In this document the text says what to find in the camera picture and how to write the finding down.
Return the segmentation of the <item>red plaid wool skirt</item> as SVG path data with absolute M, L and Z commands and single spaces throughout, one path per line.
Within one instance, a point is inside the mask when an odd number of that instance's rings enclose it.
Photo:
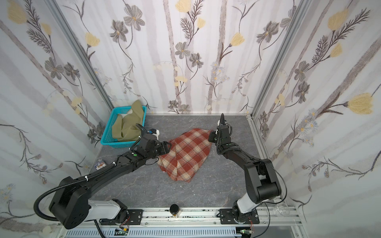
M 190 182 L 210 154 L 211 130 L 191 129 L 170 141 L 168 154 L 159 157 L 158 165 L 174 181 Z

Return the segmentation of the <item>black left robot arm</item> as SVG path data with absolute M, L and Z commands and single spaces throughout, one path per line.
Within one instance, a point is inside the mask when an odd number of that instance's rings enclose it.
M 150 159 L 166 155 L 172 145 L 160 142 L 156 136 L 142 138 L 138 146 L 119 156 L 100 170 L 73 179 L 67 177 L 34 202 L 33 209 L 44 220 L 60 222 L 73 229 L 83 222 L 106 220 L 106 224 L 121 225 L 130 219 L 128 207 L 118 199 L 95 201 L 92 196 L 116 179 L 136 171 Z

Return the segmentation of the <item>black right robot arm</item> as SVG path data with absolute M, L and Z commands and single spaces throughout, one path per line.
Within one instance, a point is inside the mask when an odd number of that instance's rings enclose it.
M 244 171 L 246 193 L 232 207 L 233 221 L 243 224 L 258 206 L 280 196 L 282 188 L 272 162 L 250 155 L 232 142 L 231 135 L 232 127 L 221 114 L 217 128 L 210 133 L 208 141 L 215 144 L 218 155 L 236 163 Z

